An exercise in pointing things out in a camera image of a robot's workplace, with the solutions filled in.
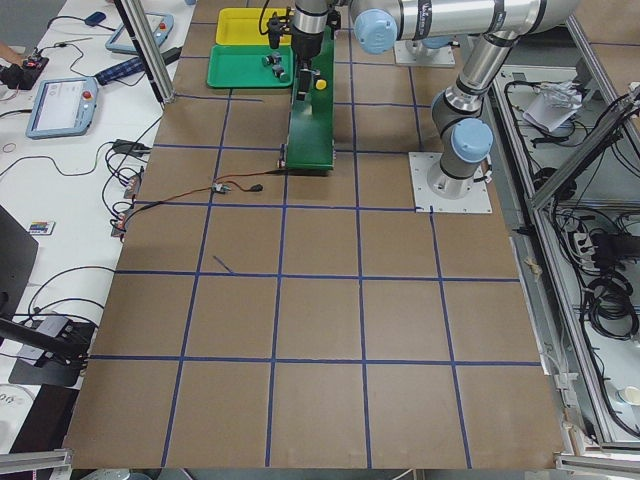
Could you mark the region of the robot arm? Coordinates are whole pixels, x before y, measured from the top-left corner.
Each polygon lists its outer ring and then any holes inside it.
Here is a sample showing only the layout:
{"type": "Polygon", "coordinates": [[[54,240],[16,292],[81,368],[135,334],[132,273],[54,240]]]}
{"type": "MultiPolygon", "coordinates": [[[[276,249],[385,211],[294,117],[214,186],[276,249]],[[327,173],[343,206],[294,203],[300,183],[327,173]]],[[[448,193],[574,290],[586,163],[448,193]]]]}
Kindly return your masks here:
{"type": "Polygon", "coordinates": [[[325,28],[331,35],[341,28],[341,14],[336,11],[338,1],[298,0],[295,2],[291,21],[291,46],[296,55],[297,90],[296,99],[304,101],[313,78],[312,61],[321,52],[325,28]]]}
{"type": "Polygon", "coordinates": [[[484,96],[518,40],[564,22],[576,1],[351,1],[350,15],[361,48],[383,53],[399,41],[423,43],[436,37],[476,35],[454,84],[434,99],[432,118],[444,152],[438,171],[463,181],[477,168],[453,145],[462,120],[478,114],[484,96]]]}

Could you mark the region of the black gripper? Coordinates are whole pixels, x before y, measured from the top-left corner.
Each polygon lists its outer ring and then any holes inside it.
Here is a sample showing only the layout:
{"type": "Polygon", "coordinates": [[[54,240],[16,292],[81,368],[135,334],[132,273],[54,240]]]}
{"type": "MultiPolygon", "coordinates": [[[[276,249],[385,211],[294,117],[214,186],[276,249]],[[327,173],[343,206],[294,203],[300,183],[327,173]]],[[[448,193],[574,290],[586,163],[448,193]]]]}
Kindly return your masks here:
{"type": "Polygon", "coordinates": [[[321,51],[321,34],[310,34],[300,30],[292,31],[292,49],[296,56],[296,68],[299,72],[299,84],[296,99],[304,101],[312,83],[313,59],[321,51]]]}

